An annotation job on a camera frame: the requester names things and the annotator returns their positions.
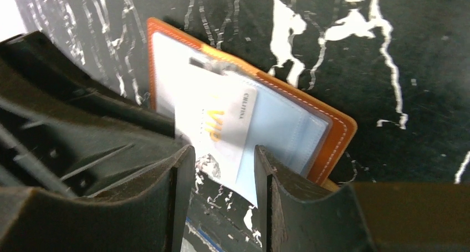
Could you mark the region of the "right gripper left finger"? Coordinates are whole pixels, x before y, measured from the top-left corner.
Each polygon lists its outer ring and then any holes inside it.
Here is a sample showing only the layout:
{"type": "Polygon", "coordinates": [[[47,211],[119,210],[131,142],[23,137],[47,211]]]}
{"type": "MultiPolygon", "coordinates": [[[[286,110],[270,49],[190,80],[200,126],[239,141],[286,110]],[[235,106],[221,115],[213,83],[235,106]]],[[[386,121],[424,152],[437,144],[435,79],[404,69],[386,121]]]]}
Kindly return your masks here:
{"type": "Polygon", "coordinates": [[[2,251],[179,251],[195,181],[187,145],[94,198],[1,188],[2,251]]]}

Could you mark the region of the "brown leather card holder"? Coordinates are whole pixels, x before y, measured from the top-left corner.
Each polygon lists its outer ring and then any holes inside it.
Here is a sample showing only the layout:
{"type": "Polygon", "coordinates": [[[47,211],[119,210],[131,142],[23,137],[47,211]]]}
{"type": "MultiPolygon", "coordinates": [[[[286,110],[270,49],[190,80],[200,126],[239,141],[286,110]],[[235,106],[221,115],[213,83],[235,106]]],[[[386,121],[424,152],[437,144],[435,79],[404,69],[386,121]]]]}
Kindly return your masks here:
{"type": "MultiPolygon", "coordinates": [[[[196,156],[197,184],[202,184],[202,175],[206,174],[256,205],[256,145],[265,146],[302,177],[324,183],[357,130],[350,116],[159,19],[147,20],[147,34],[151,103],[159,114],[175,121],[175,98],[182,92],[183,67],[193,56],[219,63],[226,74],[232,73],[257,89],[236,181],[224,183],[215,178],[218,163],[206,155],[196,156]]],[[[175,137],[190,144],[176,132],[176,123],[175,137]]]]}

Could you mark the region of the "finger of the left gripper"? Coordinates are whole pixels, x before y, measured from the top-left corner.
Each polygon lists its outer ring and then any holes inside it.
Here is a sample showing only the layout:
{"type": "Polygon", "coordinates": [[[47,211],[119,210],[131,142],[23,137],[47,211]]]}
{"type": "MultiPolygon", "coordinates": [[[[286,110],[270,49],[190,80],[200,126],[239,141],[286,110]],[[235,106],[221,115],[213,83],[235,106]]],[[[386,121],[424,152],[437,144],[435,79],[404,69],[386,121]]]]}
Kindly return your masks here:
{"type": "Polygon", "coordinates": [[[94,196],[181,149],[170,137],[90,114],[1,63],[1,185],[94,196]]]}
{"type": "Polygon", "coordinates": [[[168,137],[175,136],[172,119],[141,107],[92,79],[40,31],[2,41],[1,59],[35,86],[67,104],[168,137]]]}

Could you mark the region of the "white VIP credit card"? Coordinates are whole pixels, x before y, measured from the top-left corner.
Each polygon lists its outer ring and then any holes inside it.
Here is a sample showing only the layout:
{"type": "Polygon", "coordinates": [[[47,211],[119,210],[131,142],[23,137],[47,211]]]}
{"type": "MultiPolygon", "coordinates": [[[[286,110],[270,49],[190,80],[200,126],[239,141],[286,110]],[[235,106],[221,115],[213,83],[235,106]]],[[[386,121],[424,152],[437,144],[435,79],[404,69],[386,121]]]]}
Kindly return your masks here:
{"type": "Polygon", "coordinates": [[[176,132],[196,149],[196,156],[211,155],[218,163],[219,181],[237,179],[248,136],[257,89],[226,74],[207,58],[193,56],[183,67],[184,82],[175,98],[176,132]]]}

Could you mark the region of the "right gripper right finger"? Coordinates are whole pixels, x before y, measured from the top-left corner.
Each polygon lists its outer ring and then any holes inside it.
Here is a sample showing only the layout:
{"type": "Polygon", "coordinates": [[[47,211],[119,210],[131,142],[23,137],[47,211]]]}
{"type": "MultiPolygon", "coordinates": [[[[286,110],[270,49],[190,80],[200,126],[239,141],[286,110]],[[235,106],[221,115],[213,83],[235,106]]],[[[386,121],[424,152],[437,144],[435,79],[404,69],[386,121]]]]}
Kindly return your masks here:
{"type": "Polygon", "coordinates": [[[352,182],[336,192],[254,148],[264,251],[468,251],[469,185],[352,182]]]}

